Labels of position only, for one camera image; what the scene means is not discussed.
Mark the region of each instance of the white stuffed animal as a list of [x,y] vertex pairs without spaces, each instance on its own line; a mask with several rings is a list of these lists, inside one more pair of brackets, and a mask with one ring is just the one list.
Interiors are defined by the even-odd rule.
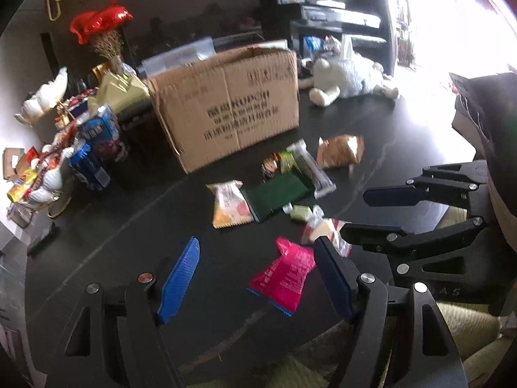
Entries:
[[341,53],[333,58],[320,58],[314,63],[311,79],[300,81],[300,89],[308,89],[309,99],[317,106],[328,106],[338,97],[352,98],[362,94],[381,94],[390,99],[399,96],[397,88],[383,84],[383,66],[353,52],[350,36],[343,35]]

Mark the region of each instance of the metal screw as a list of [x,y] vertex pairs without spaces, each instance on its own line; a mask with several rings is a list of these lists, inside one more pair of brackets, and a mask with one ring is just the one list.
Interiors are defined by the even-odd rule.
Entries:
[[364,283],[373,283],[375,281],[375,277],[370,273],[361,274],[361,281]]
[[425,293],[427,291],[427,286],[424,283],[418,281],[415,283],[415,290],[419,293]]
[[92,283],[86,288],[88,293],[95,293],[99,291],[99,285],[97,283]]
[[153,275],[151,273],[142,273],[138,276],[138,281],[141,283],[148,283],[153,279]]
[[396,268],[397,273],[399,274],[406,274],[409,271],[409,265],[407,264],[399,264],[399,266]]

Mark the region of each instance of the red packaging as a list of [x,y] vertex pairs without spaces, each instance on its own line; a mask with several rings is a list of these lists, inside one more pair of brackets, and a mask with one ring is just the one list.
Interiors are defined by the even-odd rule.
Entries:
[[285,238],[277,239],[280,258],[249,283],[252,293],[263,295],[288,316],[300,303],[303,283],[315,266],[312,250],[302,248]]

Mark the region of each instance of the snack package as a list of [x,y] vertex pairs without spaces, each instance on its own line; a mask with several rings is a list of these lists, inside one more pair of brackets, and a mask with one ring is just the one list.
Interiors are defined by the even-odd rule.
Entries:
[[323,215],[323,210],[318,205],[315,205],[312,210],[312,216],[303,229],[301,244],[312,245],[320,236],[326,236],[340,256],[349,256],[352,245],[346,242],[339,233],[347,222],[338,219],[328,219],[323,217]]
[[282,237],[276,244],[280,258],[257,274],[250,281],[248,290],[267,297],[275,307],[291,317],[300,303],[307,274],[315,267],[314,253]]
[[95,116],[90,118],[88,112],[77,118],[79,135],[92,147],[101,161],[126,158],[127,145],[121,140],[117,116],[108,105],[100,106]]
[[214,228],[227,228],[253,221],[250,209],[239,188],[241,181],[220,182],[207,185],[216,196],[214,204]]
[[353,135],[338,135],[322,140],[318,146],[316,163],[322,169],[348,166],[361,161],[364,152],[364,139]]
[[294,170],[275,176],[258,187],[242,190],[251,213],[261,222],[291,201],[298,201],[312,191],[312,184]]
[[291,219],[297,222],[307,223],[307,221],[312,217],[312,210],[307,206],[293,206],[289,203],[283,206],[283,210],[285,214],[290,215]]
[[289,172],[295,166],[292,153],[286,150],[273,153],[262,162],[263,181],[266,182],[277,175]]
[[7,192],[7,198],[9,198],[11,203],[19,202],[23,198],[25,192],[32,186],[37,177],[38,174],[34,169],[30,168],[23,172],[15,181],[15,184]]
[[296,166],[300,171],[311,178],[314,184],[314,198],[319,199],[335,191],[335,184],[330,180],[325,172],[316,164],[316,161],[307,151],[304,140],[299,140],[290,145],[287,149],[293,153]]

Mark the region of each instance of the white wall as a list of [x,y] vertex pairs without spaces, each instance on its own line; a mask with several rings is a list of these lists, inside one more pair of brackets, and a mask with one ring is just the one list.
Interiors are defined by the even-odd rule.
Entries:
[[[44,0],[25,0],[0,37],[0,153],[6,147],[41,148],[32,128],[18,123],[13,115],[20,111],[28,92],[53,79],[40,38],[47,31],[46,15]],[[21,229],[6,216],[10,204],[6,193],[11,186],[0,179],[0,222],[20,238]]]

